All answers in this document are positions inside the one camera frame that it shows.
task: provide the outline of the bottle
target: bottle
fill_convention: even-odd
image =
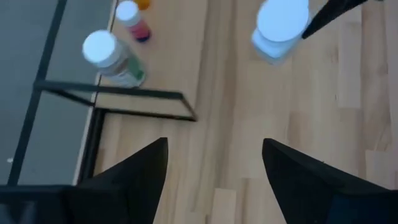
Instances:
[[[137,3],[139,10],[145,10],[150,6],[150,0],[134,0]]]
[[[145,79],[140,61],[127,44],[107,30],[97,30],[85,39],[83,56],[102,76],[122,86],[137,87]]]
[[[268,0],[257,15],[252,43],[258,54],[277,65],[297,45],[310,23],[308,0]]]
[[[151,32],[142,19],[136,3],[123,1],[116,8],[116,19],[123,24],[138,42],[149,40]]]

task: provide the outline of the light wood plank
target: light wood plank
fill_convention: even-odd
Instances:
[[[384,1],[393,155],[398,157],[398,2]]]
[[[234,190],[216,189],[211,210],[211,224],[235,223],[236,192]]]
[[[242,223],[286,223],[268,180],[243,179],[242,185],[238,194],[242,200],[240,217]]]
[[[198,212],[189,212],[185,223],[189,224],[206,224],[207,216]]]
[[[361,6],[344,14],[340,19],[338,106],[361,107]]]
[[[211,213],[215,187],[221,187],[223,158],[228,153],[231,117],[234,113],[236,48],[234,46],[234,1],[211,1],[203,49],[198,112],[200,120],[192,128],[188,169],[196,212]]]
[[[384,3],[363,6],[362,107],[363,148],[387,151],[391,144],[389,78]]]
[[[394,158],[388,152],[366,151],[366,179],[387,189],[395,188]]]

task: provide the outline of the white bottle cap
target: white bottle cap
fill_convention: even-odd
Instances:
[[[116,8],[116,18],[126,27],[135,26],[140,20],[138,5],[132,1],[123,1]]]
[[[308,19],[308,0],[268,0],[257,15],[257,28],[268,40],[284,42],[301,35]]]
[[[119,60],[123,52],[118,39],[107,30],[91,33],[83,43],[83,55],[99,68],[106,68]]]

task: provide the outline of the small bottle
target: small bottle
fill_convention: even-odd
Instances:
[[[139,10],[145,10],[150,6],[150,0],[134,0],[137,3]]]
[[[270,64],[283,62],[310,23],[308,0],[268,0],[257,15],[252,42]]]
[[[127,44],[107,30],[91,33],[83,43],[83,56],[100,74],[125,87],[137,87],[145,80],[140,61]]]
[[[132,1],[123,1],[116,8],[116,18],[138,42],[149,40],[151,32],[142,19],[138,6]]]

